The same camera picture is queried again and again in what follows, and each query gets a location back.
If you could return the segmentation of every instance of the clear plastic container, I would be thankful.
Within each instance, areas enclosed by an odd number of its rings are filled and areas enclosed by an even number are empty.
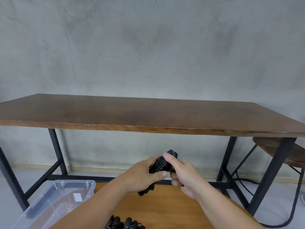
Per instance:
[[[93,196],[95,181],[56,180],[17,219],[11,229],[48,229]]]

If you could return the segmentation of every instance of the gray wall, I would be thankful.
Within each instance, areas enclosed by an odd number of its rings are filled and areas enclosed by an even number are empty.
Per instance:
[[[0,101],[35,93],[250,101],[305,122],[305,0],[0,0]],[[60,130],[73,165],[174,149],[216,173],[228,137]],[[298,143],[305,146],[305,141]],[[10,162],[52,164],[46,129],[0,127]],[[239,138],[230,165],[253,146]],[[261,175],[257,149],[241,173]],[[282,177],[297,177],[283,166]]]

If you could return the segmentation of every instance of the stool seat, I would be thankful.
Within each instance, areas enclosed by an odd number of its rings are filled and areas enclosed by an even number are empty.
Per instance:
[[[257,146],[273,157],[280,145],[281,139],[281,137],[254,137],[253,141]],[[297,168],[305,168],[305,149],[294,144],[284,163]]]

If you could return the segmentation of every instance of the hand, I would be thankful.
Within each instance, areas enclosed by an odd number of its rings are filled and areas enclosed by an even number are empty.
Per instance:
[[[125,182],[127,192],[145,190],[150,184],[161,181],[168,176],[166,171],[149,173],[149,166],[157,159],[158,157],[151,157],[140,161],[118,177]]]
[[[170,174],[173,179],[172,185],[180,187],[183,193],[192,199],[196,199],[197,194],[200,192],[199,184],[204,179],[197,173],[193,165],[188,161],[177,160],[168,153],[163,154],[163,157],[174,168],[174,171]]]

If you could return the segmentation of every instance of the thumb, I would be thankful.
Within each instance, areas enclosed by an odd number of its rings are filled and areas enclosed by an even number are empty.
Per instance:
[[[164,153],[163,154],[164,159],[169,162],[175,170],[177,170],[182,164],[180,161],[178,161],[173,155]]]
[[[166,172],[166,171],[156,172],[156,173],[151,174],[150,176],[151,176],[151,182],[155,183],[155,182],[161,181],[164,178],[168,177],[168,172]]]

